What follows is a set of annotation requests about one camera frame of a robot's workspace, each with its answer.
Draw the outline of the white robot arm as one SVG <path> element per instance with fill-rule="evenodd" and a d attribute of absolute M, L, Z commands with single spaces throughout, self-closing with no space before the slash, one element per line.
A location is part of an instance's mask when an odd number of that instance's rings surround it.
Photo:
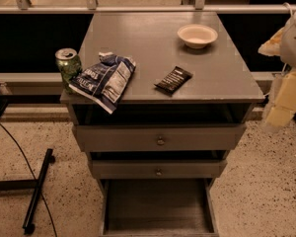
<path fill-rule="evenodd" d="M 296 114 L 296 11 L 288 3 L 284 6 L 290 18 L 258 50 L 265 56 L 279 56 L 284 63 L 283 75 L 273 80 L 269 102 L 262 115 L 264 125 L 269 129 L 283 128 Z"/>

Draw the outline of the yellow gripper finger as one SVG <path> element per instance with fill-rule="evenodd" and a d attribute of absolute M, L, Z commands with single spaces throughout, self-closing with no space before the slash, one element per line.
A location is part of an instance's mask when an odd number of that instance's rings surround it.
<path fill-rule="evenodd" d="M 279 29 L 269 40 L 263 43 L 258 53 L 265 56 L 279 56 L 283 29 Z"/>
<path fill-rule="evenodd" d="M 284 127 L 296 114 L 296 68 L 281 79 L 281 84 L 270 110 L 265 117 L 265 123 L 273 127 Z"/>

